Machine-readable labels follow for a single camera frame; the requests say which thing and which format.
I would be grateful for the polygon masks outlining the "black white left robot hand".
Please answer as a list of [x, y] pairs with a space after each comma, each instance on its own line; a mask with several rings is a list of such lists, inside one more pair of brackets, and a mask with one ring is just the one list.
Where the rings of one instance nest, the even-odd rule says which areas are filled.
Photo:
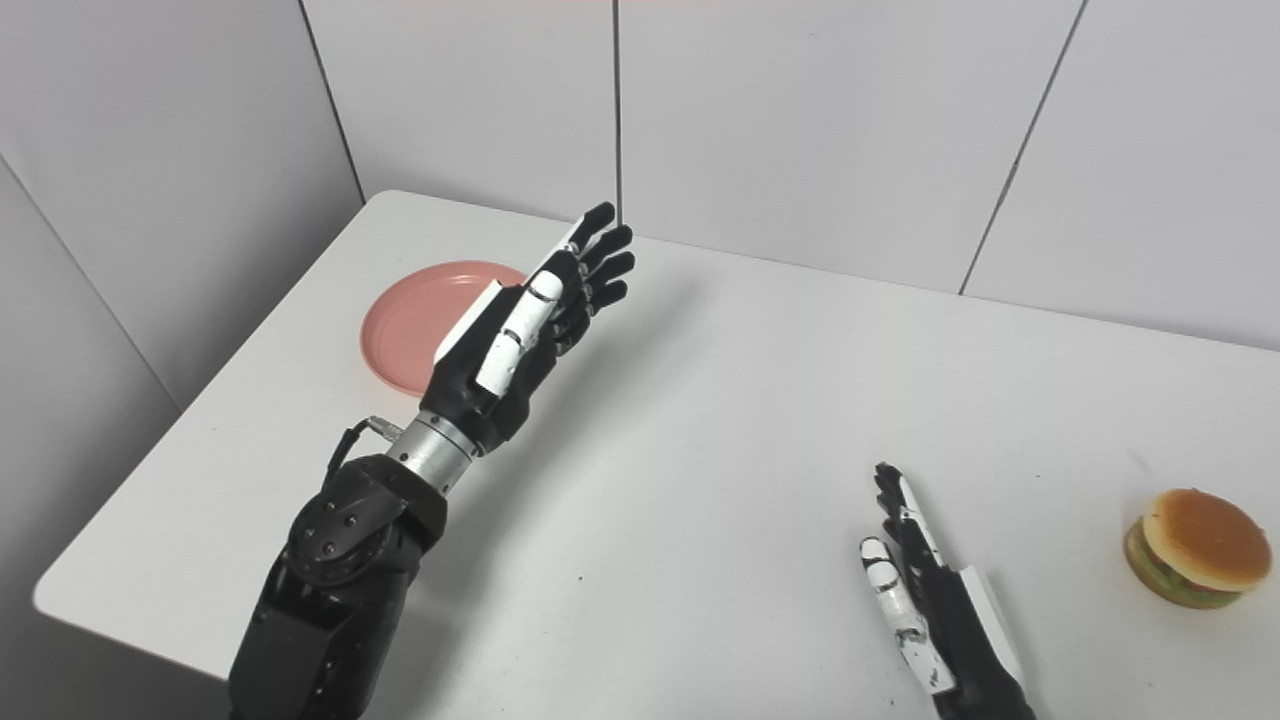
[[477, 454], [515, 437], [559, 357], [581, 343], [602, 309], [628, 292], [634, 233], [614, 217], [614, 204], [598, 204], [529, 278], [485, 286], [436, 350], [422, 413], [451, 423]]

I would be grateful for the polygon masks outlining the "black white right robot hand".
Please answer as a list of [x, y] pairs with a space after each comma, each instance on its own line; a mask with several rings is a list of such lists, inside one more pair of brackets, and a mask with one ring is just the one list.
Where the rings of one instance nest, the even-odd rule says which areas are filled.
[[887, 541], [864, 538], [860, 561], [900, 655], [938, 719], [1033, 719], [1025, 673], [983, 574], [941, 553], [908, 478], [877, 462]]

